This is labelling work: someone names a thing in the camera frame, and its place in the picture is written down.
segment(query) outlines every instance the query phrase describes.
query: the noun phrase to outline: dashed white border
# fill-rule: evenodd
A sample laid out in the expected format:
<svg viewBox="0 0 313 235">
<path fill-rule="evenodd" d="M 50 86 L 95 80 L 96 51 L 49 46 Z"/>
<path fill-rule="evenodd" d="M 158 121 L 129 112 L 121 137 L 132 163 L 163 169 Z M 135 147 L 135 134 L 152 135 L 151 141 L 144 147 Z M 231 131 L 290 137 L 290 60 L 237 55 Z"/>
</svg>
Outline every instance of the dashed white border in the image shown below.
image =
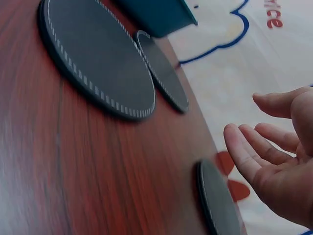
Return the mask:
<svg viewBox="0 0 313 235">
<path fill-rule="evenodd" d="M 114 15 L 114 13 L 112 11 L 110 11 L 102 2 L 100 2 L 100 0 L 94 0 L 94 1 L 96 3 L 98 3 L 100 6 L 102 6 L 107 12 L 109 12 L 111 14 L 111 16 L 113 18 L 115 18 L 115 20 L 123 28 L 125 33 L 128 35 L 128 37 L 130 38 L 130 40 L 134 44 L 136 50 L 138 51 L 139 55 L 141 56 L 143 63 L 145 64 L 145 66 L 147 68 L 147 71 L 149 72 L 149 68 L 148 68 L 147 64 L 145 63 L 145 60 L 144 60 L 136 42 L 132 39 L 129 32 L 125 29 L 124 25 L 119 21 L 119 19 Z M 99 90 L 99 88 L 96 85 L 94 85 L 91 81 L 88 80 L 87 76 L 84 75 L 84 73 L 77 67 L 77 65 L 74 63 L 74 61 L 72 61 L 72 58 L 68 55 L 67 51 L 63 47 L 62 42 L 57 37 L 57 33 L 54 30 L 54 27 L 53 27 L 53 24 L 52 24 L 52 21 L 50 18 L 50 2 L 51 2 L 51 0 L 48 0 L 47 11 L 48 11 L 48 20 L 49 20 L 49 25 L 50 25 L 50 31 L 52 32 L 52 36 L 53 36 L 52 38 L 54 38 L 54 41 L 55 41 L 57 47 L 60 49 L 60 52 L 64 56 L 64 59 L 67 61 L 68 67 L 70 67 L 72 69 L 74 74 L 78 74 L 78 77 L 82 80 L 81 81 L 82 84 L 84 84 L 87 88 L 92 90 L 94 92 L 94 94 L 98 97 L 98 99 L 105 101 L 108 106 L 111 106 L 112 108 L 120 111 L 123 114 L 126 114 L 126 115 L 131 116 L 131 117 L 135 117 L 135 118 L 145 118 L 145 117 L 149 116 L 152 113 L 152 111 L 156 105 L 156 92 L 154 89 L 153 89 L 154 100 L 153 100 L 152 106 L 146 110 L 136 110 L 136 109 L 131 109 L 129 107 L 121 105 L 119 102 L 110 98 L 107 94 L 104 94 L 101 90 Z M 149 73 L 149 76 L 150 76 L 151 84 L 153 86 L 153 81 L 152 81 L 150 73 Z"/>
<path fill-rule="evenodd" d="M 177 102 L 177 100 L 172 96 L 172 94 L 166 89 L 166 87 L 164 86 L 164 84 L 162 83 L 162 81 L 159 79 L 157 73 L 155 72 L 155 70 L 153 69 L 153 67 L 151 66 L 151 64 L 149 63 L 149 60 L 147 58 L 147 56 L 145 55 L 143 49 L 142 49 L 142 46 L 141 46 L 141 43 L 140 43 L 140 40 L 139 40 L 139 35 L 142 34 L 144 36 L 146 36 L 147 38 L 150 39 L 150 35 L 147 34 L 146 32 L 142 31 L 142 30 L 139 30 L 137 33 L 136 33 L 136 39 L 137 39 L 137 43 L 139 45 L 139 49 L 143 55 L 143 57 L 145 58 L 145 61 L 146 63 L 148 64 L 148 67 L 149 67 L 149 70 L 151 71 L 151 73 L 153 74 L 154 78 L 157 80 L 158 84 L 162 87 L 162 89 L 165 91 L 165 93 L 169 96 L 169 98 L 183 111 L 187 111 L 189 109 L 189 102 L 188 102 L 188 99 L 186 98 L 186 101 L 187 101 L 187 108 L 186 107 L 183 107 L 181 106 L 181 104 L 179 102 Z"/>
</svg>

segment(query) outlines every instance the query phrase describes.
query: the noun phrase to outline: finger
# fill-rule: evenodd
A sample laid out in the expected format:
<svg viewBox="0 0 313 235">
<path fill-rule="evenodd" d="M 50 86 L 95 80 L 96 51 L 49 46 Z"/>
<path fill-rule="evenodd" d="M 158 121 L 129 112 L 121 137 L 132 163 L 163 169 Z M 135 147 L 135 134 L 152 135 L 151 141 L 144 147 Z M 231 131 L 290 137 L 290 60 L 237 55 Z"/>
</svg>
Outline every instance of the finger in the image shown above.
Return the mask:
<svg viewBox="0 0 313 235">
<path fill-rule="evenodd" d="M 307 155 L 313 156 L 313 92 L 305 92 L 291 105 L 294 129 Z"/>
<path fill-rule="evenodd" d="M 250 126 L 241 125 L 239 129 L 261 158 L 275 165 L 280 165 L 292 159 L 292 156 L 276 149 Z"/>
<path fill-rule="evenodd" d="M 229 124 L 224 128 L 224 138 L 227 149 L 243 177 L 253 183 L 255 174 L 262 167 L 250 156 L 243 146 L 243 134 L 237 126 Z"/>
<path fill-rule="evenodd" d="M 301 87 L 287 93 L 253 94 L 253 100 L 268 115 L 278 118 L 291 118 L 291 103 L 300 94 L 313 91 L 312 87 Z"/>
<path fill-rule="evenodd" d="M 282 149 L 295 153 L 299 144 L 299 138 L 294 132 L 287 132 L 275 125 L 267 123 L 259 123 L 255 126 L 255 130 L 265 139 L 274 142 Z"/>
</svg>

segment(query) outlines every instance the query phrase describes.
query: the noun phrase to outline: fingernail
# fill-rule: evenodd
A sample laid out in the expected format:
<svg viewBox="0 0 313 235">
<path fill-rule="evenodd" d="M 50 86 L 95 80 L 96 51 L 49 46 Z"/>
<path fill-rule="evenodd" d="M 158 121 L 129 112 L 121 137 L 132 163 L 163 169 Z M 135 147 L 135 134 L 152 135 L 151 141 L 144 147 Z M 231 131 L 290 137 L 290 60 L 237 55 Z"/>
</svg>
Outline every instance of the fingernail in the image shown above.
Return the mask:
<svg viewBox="0 0 313 235">
<path fill-rule="evenodd" d="M 253 96 L 263 96 L 263 95 L 259 93 L 253 93 Z"/>
</svg>

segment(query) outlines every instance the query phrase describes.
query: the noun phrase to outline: white stitching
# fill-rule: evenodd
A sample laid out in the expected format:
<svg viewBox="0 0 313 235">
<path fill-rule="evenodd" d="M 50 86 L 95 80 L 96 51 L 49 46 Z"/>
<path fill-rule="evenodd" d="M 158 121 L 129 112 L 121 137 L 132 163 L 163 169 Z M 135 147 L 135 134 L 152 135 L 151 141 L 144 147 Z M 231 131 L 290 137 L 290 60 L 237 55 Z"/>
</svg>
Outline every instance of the white stitching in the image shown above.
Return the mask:
<svg viewBox="0 0 313 235">
<path fill-rule="evenodd" d="M 179 102 L 177 102 L 174 97 L 170 94 L 170 92 L 165 88 L 164 84 L 161 82 L 161 80 L 159 79 L 159 77 L 157 76 L 157 73 L 154 71 L 153 67 L 151 66 L 151 64 L 149 63 L 149 60 L 147 58 L 147 56 L 145 55 L 143 49 L 142 49 L 142 46 L 140 44 L 140 40 L 139 40 L 139 35 L 142 34 L 144 36 L 146 36 L 147 38 L 150 39 L 150 36 L 142 31 L 142 30 L 139 30 L 136 34 L 136 37 L 137 37 L 137 42 L 138 42 L 138 45 L 139 45 L 139 48 L 140 48 L 140 51 L 141 51 L 141 54 L 143 55 L 143 57 L 145 58 L 145 61 L 146 63 L 148 64 L 148 67 L 149 67 L 149 70 L 152 72 L 154 78 L 158 81 L 158 83 L 160 84 L 160 86 L 164 89 L 164 91 L 166 92 L 166 94 L 169 96 L 169 98 L 176 103 L 177 106 L 179 106 L 179 108 L 181 108 L 182 110 L 185 110 L 180 104 Z"/>
<path fill-rule="evenodd" d="M 68 61 L 68 65 L 71 67 L 71 69 L 74 71 L 74 73 L 77 73 L 77 66 L 75 63 L 72 62 L 72 59 L 70 57 L 68 57 L 68 54 L 67 52 L 64 50 L 63 48 L 63 45 L 61 44 L 60 40 L 57 38 L 57 34 L 54 33 L 54 28 L 53 28 L 53 24 L 51 22 L 51 18 L 50 18 L 50 1 L 51 0 L 48 0 L 48 7 L 47 7 L 47 13 L 48 13 L 48 19 L 49 19 L 49 24 L 50 24 L 50 29 L 52 30 L 52 35 L 54 36 L 54 40 L 55 42 L 57 42 L 57 46 L 60 47 L 60 50 L 61 50 L 61 54 L 64 54 L 64 59 L 66 61 Z M 110 11 L 102 2 L 100 2 L 99 0 L 94 0 L 96 3 L 98 3 L 100 6 L 102 6 L 107 12 L 109 12 L 111 14 L 111 16 L 113 18 L 115 18 L 115 20 L 119 23 L 119 25 L 124 29 L 125 33 L 128 35 L 128 37 L 130 38 L 130 40 L 134 43 L 135 45 L 135 48 L 137 49 L 139 55 L 141 56 L 141 59 L 142 61 L 144 62 L 145 66 L 146 66 L 146 69 L 149 71 L 149 68 L 147 66 L 147 64 L 145 63 L 145 60 L 142 56 L 142 53 L 140 52 L 139 48 L 137 47 L 135 41 L 131 38 L 129 32 L 125 29 L 124 25 L 121 23 L 121 21 L 115 16 L 115 14 Z M 88 85 L 88 79 L 85 75 L 83 75 L 83 73 L 81 72 L 81 70 L 78 70 L 78 76 L 80 79 L 82 79 L 82 77 L 84 78 L 84 84 L 85 85 Z M 90 81 L 89 82 L 89 88 L 92 90 L 92 82 Z M 99 96 L 99 89 L 97 86 L 95 86 L 95 94 Z M 100 91 L 100 97 L 102 100 L 104 100 L 104 93 L 102 91 Z M 110 98 L 108 95 L 106 95 L 106 102 L 108 104 L 111 104 L 112 107 L 114 107 L 116 110 L 124 113 L 125 111 L 125 114 L 132 116 L 134 114 L 134 117 L 137 116 L 137 117 L 146 117 L 147 115 L 149 115 L 149 112 L 147 113 L 146 111 L 147 110 L 133 110 L 132 109 L 129 109 L 123 105 L 120 105 L 118 102 L 114 101 L 112 98 Z M 152 106 L 149 108 L 151 110 L 154 109 L 155 107 L 155 103 L 156 103 L 156 92 L 154 90 L 154 100 L 153 100 L 153 104 Z"/>
</svg>

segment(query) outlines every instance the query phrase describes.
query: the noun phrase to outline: blue outline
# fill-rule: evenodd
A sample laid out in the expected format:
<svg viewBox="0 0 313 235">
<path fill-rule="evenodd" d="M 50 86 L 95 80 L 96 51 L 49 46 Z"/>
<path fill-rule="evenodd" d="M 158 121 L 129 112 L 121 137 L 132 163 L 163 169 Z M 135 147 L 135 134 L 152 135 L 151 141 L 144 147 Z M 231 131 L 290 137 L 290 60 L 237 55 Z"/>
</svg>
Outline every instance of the blue outline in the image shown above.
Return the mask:
<svg viewBox="0 0 313 235">
<path fill-rule="evenodd" d="M 303 233 L 302 235 L 310 235 L 310 234 L 313 234 L 313 232 L 312 231 L 307 231 L 307 232 Z"/>
<path fill-rule="evenodd" d="M 243 8 L 247 3 L 248 3 L 249 0 L 245 0 L 237 9 L 233 10 L 230 12 L 230 14 L 233 14 L 233 15 L 236 15 L 236 16 L 239 16 L 241 18 L 241 20 L 243 21 L 244 23 L 244 30 L 242 31 L 242 33 L 236 38 L 234 39 L 233 41 L 231 41 L 230 43 L 227 43 L 227 44 L 222 44 L 222 45 L 217 45 L 216 47 L 208 50 L 207 52 L 201 54 L 201 55 L 198 55 L 194 58 L 191 58 L 191 59 L 187 59 L 187 60 L 182 60 L 180 61 L 179 63 L 182 65 L 182 64 L 187 64 L 189 62 L 192 62 L 192 61 L 195 61 L 195 60 L 198 60 L 198 59 L 201 59 L 205 56 L 207 56 L 208 54 L 211 54 L 213 53 L 214 51 L 216 51 L 217 49 L 220 49 L 220 48 L 227 48 L 227 47 L 231 47 L 233 45 L 235 45 L 236 43 L 238 43 L 244 36 L 245 34 L 247 33 L 248 29 L 249 29 L 249 21 L 248 19 L 239 13 L 239 11 L 241 10 L 241 8 Z"/>
</svg>

